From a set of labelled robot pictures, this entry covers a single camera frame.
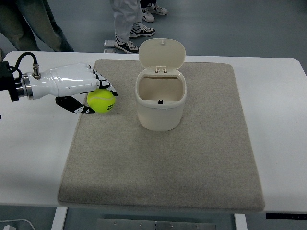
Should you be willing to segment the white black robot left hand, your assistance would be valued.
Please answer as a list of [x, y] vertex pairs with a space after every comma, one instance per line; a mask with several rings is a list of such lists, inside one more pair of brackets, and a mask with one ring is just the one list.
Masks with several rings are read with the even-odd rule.
[[16, 88], [19, 97], [27, 96], [32, 100], [53, 95], [57, 105], [75, 114], [95, 112], [90, 106], [73, 98], [76, 94], [101, 89], [109, 91], [115, 97], [118, 95], [106, 77], [85, 63], [46, 70], [40, 73], [39, 79], [33, 73], [26, 73], [17, 81]]

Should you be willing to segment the black silver robot left arm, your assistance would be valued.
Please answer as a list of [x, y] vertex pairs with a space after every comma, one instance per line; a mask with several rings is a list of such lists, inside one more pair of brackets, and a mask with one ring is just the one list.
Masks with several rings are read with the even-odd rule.
[[0, 90], [8, 91], [11, 101], [18, 101], [25, 96], [21, 83], [22, 73], [19, 69], [15, 70], [9, 65], [8, 61], [0, 63]]

